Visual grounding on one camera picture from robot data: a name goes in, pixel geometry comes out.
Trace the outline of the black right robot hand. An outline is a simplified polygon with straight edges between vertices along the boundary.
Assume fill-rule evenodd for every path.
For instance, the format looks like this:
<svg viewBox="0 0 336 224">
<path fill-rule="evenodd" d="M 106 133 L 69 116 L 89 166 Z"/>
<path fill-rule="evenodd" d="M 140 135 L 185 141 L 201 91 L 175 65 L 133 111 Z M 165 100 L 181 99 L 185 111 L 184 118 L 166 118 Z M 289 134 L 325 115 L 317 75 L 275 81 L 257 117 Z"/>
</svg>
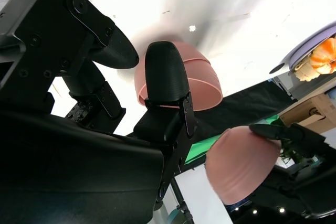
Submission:
<svg viewBox="0 0 336 224">
<path fill-rule="evenodd" d="M 139 56 L 89 0 L 9 0 L 1 11 L 1 223 L 148 223 L 183 166 L 196 120 L 181 55 L 145 55 L 133 136 L 97 65 Z"/>
</svg>

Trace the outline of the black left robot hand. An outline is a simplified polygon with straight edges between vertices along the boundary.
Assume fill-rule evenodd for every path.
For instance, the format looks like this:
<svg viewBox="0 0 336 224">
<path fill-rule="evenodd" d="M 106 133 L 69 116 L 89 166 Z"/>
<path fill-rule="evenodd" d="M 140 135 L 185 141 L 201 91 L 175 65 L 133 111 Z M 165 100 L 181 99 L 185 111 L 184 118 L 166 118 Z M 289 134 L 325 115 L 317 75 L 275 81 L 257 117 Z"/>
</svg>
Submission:
<svg viewBox="0 0 336 224">
<path fill-rule="evenodd" d="M 335 213 L 335 149 L 325 137 L 299 124 L 290 126 L 252 124 L 252 132 L 280 140 L 285 150 L 303 161 L 290 168 L 274 167 L 248 199 L 260 206 L 289 212 L 309 219 Z"/>
</svg>

